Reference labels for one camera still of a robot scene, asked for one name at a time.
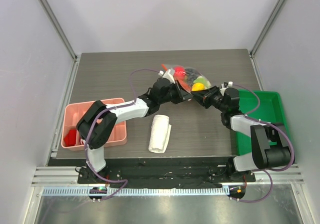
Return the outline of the pink divided organizer tray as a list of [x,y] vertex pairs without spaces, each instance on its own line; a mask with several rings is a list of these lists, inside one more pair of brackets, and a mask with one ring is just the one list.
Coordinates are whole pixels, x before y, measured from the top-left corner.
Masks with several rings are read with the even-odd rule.
[[[64,113],[63,128],[62,128],[62,138],[61,138],[62,148],[70,151],[84,150],[84,145],[80,145],[81,136],[77,130],[76,130],[77,140],[76,140],[75,146],[65,147],[63,138],[66,136],[66,134],[70,129],[73,129],[73,128],[76,129],[77,123],[80,121],[80,119],[83,117],[83,115],[86,113],[86,111],[89,109],[89,107],[92,104],[93,104],[93,101],[88,101],[88,102],[73,103],[66,106],[65,113]],[[123,121],[115,125],[104,147],[125,145],[127,141],[128,141],[127,126],[126,126],[126,122]]]

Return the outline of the red fake tomato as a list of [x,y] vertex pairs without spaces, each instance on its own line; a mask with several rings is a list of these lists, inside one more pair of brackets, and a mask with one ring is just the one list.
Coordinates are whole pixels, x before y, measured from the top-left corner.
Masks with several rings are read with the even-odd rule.
[[175,79],[178,79],[178,80],[183,80],[186,76],[186,71],[185,71],[185,68],[182,67],[182,66],[175,66],[174,68],[174,75],[173,77]]

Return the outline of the green fake lettuce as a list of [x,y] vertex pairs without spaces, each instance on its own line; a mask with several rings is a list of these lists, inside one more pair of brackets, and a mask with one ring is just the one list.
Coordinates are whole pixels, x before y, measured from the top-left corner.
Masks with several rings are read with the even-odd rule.
[[194,83],[194,84],[195,84],[195,83],[202,83],[202,84],[205,86],[205,88],[210,88],[210,87],[211,87],[211,83],[210,83],[209,80],[208,80],[206,77],[204,77],[204,76],[198,76],[198,77],[194,80],[193,83]]

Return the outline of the right aluminium frame post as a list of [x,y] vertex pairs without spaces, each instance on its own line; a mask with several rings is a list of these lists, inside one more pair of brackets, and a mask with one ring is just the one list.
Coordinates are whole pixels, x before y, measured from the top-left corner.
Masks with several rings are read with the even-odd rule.
[[273,24],[275,23],[277,17],[281,13],[283,7],[285,6],[287,0],[277,0],[275,6],[273,7],[271,14],[269,15],[266,23],[264,24],[257,40],[255,41],[252,49],[249,51],[249,56],[251,58],[255,57],[255,54],[259,50],[260,46],[262,45],[264,39],[266,38],[267,34],[271,30]]

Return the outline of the red cloth left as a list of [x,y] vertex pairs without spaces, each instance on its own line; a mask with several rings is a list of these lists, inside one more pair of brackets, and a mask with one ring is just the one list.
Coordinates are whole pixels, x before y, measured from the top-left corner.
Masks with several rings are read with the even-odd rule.
[[71,147],[71,146],[75,146],[76,142],[77,142],[77,130],[75,128],[70,129],[68,131],[68,133],[66,134],[66,136],[63,138],[63,142],[65,147]]

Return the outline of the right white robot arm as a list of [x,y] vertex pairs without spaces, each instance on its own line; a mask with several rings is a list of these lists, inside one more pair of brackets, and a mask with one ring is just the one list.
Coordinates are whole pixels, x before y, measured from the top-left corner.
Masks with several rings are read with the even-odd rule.
[[242,133],[251,140],[251,152],[230,158],[226,164],[226,176],[238,181],[255,170],[285,171],[294,163],[295,152],[282,123],[272,123],[255,119],[240,108],[241,95],[233,87],[192,91],[193,99],[206,109],[213,106],[221,114],[223,126]]

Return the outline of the left aluminium frame post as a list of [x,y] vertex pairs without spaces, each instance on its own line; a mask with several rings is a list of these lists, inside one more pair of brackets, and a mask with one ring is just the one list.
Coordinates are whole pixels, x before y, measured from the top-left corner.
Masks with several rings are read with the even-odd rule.
[[71,56],[72,60],[75,62],[78,59],[78,55],[75,53],[73,47],[71,46],[65,32],[63,31],[56,15],[54,14],[48,0],[38,0],[40,5],[42,6],[47,18],[51,22],[53,28],[55,29],[57,35],[61,39],[64,47],[66,48],[67,52]]

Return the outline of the yellow fake pepper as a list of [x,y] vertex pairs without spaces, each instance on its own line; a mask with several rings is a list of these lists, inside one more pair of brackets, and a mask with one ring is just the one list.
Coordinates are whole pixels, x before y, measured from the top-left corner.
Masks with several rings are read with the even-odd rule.
[[203,83],[194,83],[192,86],[192,91],[201,91],[205,89],[205,85]]

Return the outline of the dark fake grapes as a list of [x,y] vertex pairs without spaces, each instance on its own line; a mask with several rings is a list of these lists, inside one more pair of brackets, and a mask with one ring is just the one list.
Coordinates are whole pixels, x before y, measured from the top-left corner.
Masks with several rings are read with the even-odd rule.
[[185,72],[185,79],[187,82],[193,82],[198,76],[201,75],[195,68],[185,68]]

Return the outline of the clear zip top bag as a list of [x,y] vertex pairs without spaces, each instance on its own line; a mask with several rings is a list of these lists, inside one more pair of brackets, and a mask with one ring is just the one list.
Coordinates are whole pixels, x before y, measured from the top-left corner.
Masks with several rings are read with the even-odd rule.
[[178,82],[187,91],[202,91],[212,87],[210,81],[197,69],[180,65],[161,65],[164,71],[160,74],[169,77],[170,80]]

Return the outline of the perforated metal rail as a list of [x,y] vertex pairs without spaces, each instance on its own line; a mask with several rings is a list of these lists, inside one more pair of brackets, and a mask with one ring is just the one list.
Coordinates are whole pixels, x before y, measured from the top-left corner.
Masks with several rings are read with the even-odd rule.
[[43,196],[107,196],[116,193],[117,196],[187,196],[187,195],[228,195],[228,186],[220,188],[201,189],[134,189],[124,188],[117,191],[116,188],[102,186],[53,186],[45,187]]

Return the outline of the red white small item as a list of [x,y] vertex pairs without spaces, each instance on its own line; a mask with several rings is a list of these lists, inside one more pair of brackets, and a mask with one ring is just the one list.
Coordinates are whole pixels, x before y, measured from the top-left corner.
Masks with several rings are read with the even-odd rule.
[[81,139],[79,140],[79,143],[80,143],[80,145],[85,145],[85,140],[81,138]]

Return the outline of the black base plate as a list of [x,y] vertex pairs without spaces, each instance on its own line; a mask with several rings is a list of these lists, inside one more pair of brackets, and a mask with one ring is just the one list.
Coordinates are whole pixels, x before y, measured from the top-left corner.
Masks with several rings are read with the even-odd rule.
[[126,188],[172,189],[221,187],[223,183],[252,183],[256,178],[252,172],[227,177],[226,165],[229,157],[154,157],[154,158],[109,158],[106,167],[95,175],[84,159],[49,160],[49,166],[74,167],[78,184],[109,184]]

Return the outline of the rolled white towel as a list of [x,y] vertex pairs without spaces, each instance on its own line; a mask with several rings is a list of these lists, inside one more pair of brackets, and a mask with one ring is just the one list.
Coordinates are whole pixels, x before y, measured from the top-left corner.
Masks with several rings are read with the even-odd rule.
[[165,153],[172,128],[169,120],[170,118],[166,115],[154,116],[148,145],[149,152],[157,154]]

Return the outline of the aluminium frame post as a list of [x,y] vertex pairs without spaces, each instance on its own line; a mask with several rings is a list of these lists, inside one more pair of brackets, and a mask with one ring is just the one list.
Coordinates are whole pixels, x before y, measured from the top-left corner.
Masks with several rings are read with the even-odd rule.
[[65,32],[63,31],[56,15],[54,14],[48,0],[38,0],[40,5],[42,6],[47,18],[51,22],[53,28],[55,29],[57,35],[61,39],[64,47],[66,48],[67,52],[71,56],[72,60],[75,62],[78,59],[78,55],[75,53],[73,47],[71,46]]
[[275,6],[273,7],[271,14],[269,15],[266,23],[264,24],[257,40],[255,41],[252,49],[249,51],[249,56],[251,58],[255,57],[255,54],[259,50],[260,46],[262,45],[264,39],[266,38],[267,34],[271,30],[273,24],[275,23],[277,17],[281,13],[283,7],[285,6],[287,0],[277,0]]

